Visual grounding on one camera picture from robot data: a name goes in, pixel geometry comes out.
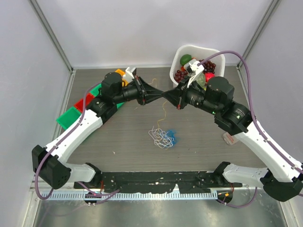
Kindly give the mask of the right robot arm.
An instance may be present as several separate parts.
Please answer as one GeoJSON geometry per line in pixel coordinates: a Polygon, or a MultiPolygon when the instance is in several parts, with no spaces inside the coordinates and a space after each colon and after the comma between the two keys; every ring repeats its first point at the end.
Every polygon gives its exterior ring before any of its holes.
{"type": "Polygon", "coordinates": [[[220,187],[241,183],[262,188],[277,201],[287,201],[301,194],[303,189],[302,163],[286,161],[288,154],[281,150],[250,110],[233,100],[234,86],[224,77],[214,77],[202,89],[196,81],[182,80],[177,87],[162,96],[181,110],[191,105],[214,116],[214,123],[237,138],[265,164],[264,168],[237,166],[222,162],[215,170],[214,182],[220,187]]]}

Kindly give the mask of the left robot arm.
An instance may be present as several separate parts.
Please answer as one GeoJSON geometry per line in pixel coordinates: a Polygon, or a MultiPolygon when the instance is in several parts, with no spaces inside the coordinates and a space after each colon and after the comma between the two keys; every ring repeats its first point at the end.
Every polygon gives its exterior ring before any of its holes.
{"type": "Polygon", "coordinates": [[[133,73],[121,76],[108,73],[101,82],[99,94],[83,109],[80,117],[58,138],[32,150],[33,171],[53,189],[67,182],[84,182],[89,188],[100,185],[100,171],[90,163],[68,164],[73,151],[96,129],[106,123],[120,103],[136,100],[146,105],[161,97],[162,91],[146,83],[133,73]]]}

